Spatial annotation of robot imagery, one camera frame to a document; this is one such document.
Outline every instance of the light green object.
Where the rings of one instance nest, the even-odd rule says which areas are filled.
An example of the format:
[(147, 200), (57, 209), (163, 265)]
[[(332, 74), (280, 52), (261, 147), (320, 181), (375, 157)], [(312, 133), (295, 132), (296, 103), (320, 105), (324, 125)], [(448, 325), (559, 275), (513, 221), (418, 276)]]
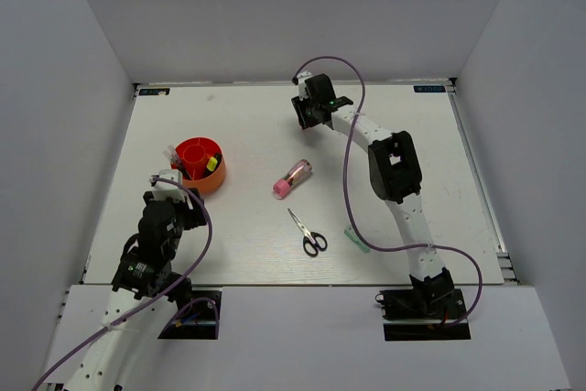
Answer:
[(346, 226), (346, 229), (344, 229), (344, 234), (350, 240), (352, 240), (352, 242), (356, 244), (356, 246), (358, 246), (358, 249), (363, 251), (365, 254), (368, 254), (370, 252), (370, 247), (368, 247), (366, 244), (363, 243), (363, 241), (360, 238), (358, 238), (358, 235), (356, 235), (356, 232), (354, 231), (354, 228), (352, 228), (351, 224)]

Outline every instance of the gray wall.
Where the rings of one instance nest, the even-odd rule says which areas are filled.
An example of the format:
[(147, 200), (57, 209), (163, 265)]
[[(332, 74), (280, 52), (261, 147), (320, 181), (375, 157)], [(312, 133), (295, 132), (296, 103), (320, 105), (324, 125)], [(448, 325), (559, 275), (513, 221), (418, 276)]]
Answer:
[(0, 0), (3, 389), (41, 373), (132, 108), (85, 0)]
[(88, 2), (132, 81), (226, 82), (288, 80), (325, 53), (368, 80), (455, 76), (498, 0)]
[(459, 82), (505, 241), (574, 389), (586, 389), (585, 54), (586, 0), (501, 0)]

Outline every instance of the black scissors handle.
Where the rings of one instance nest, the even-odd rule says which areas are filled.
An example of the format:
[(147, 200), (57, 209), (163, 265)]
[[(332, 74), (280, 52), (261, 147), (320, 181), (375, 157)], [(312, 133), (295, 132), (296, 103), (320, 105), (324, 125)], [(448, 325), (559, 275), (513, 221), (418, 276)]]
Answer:
[(316, 244), (313, 244), (311, 240), (304, 235), (303, 250), (311, 258), (315, 258), (316, 256), (318, 256), (320, 252), (323, 252), (326, 249), (328, 249), (328, 241), (326, 240), (326, 237), (319, 233), (311, 232), (310, 234), (313, 237), (313, 240), (315, 240)]

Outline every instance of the pink cap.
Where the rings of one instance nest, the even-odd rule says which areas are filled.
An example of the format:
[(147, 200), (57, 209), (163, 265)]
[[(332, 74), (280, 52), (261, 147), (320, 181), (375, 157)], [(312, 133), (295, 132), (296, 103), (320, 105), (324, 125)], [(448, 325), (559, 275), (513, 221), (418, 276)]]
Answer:
[(275, 185), (273, 185), (273, 192), (283, 199), (291, 191), (291, 187), (286, 180), (279, 179)]

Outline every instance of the pink bottle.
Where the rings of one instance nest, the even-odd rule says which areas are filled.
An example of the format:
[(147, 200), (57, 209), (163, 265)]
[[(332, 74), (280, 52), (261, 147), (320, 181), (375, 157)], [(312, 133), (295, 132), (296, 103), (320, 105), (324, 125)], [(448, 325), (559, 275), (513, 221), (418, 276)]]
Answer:
[(285, 176), (283, 176), (282, 179), (279, 179), (277, 183), (273, 185), (273, 192), (279, 199), (283, 199), (289, 194), (293, 187), (311, 175), (311, 169), (311, 164), (307, 160), (301, 159)]

